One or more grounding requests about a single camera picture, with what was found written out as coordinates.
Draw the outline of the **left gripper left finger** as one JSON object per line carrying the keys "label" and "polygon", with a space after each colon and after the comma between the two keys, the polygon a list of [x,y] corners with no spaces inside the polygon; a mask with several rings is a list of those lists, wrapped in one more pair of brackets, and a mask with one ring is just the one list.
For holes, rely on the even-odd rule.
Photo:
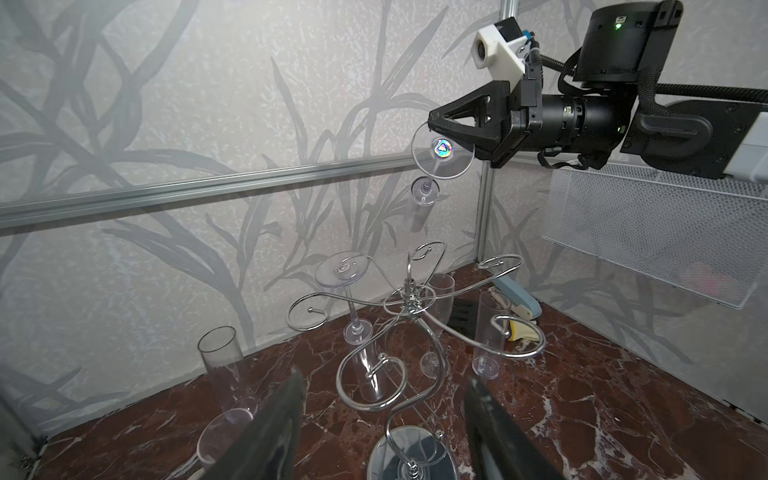
{"label": "left gripper left finger", "polygon": [[294,367],[203,478],[292,479],[305,403],[306,380],[301,370]]}

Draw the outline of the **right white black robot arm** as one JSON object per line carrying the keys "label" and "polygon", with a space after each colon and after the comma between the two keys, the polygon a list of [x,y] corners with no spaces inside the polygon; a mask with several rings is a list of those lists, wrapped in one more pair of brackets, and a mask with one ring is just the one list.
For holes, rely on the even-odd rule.
{"label": "right white black robot arm", "polygon": [[414,161],[452,179],[476,160],[499,169],[520,152],[550,170],[599,170],[619,151],[659,171],[765,183],[765,91],[660,82],[683,12],[679,1],[597,9],[564,62],[514,18],[480,29],[471,56],[491,79],[429,113]]}

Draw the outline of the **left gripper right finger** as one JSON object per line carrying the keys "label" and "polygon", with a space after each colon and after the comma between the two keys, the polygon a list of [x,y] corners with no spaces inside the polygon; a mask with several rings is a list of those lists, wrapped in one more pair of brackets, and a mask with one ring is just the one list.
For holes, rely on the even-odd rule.
{"label": "left gripper right finger", "polygon": [[564,479],[477,377],[467,381],[463,411],[476,479]]}

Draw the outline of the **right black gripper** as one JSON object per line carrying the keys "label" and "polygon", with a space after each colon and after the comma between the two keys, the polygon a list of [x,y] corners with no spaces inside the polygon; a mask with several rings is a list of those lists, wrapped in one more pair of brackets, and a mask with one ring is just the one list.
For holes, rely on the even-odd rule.
{"label": "right black gripper", "polygon": [[474,157],[502,168],[519,152],[538,150],[543,126],[542,91],[538,80],[493,80],[429,112],[428,128],[472,150]]}

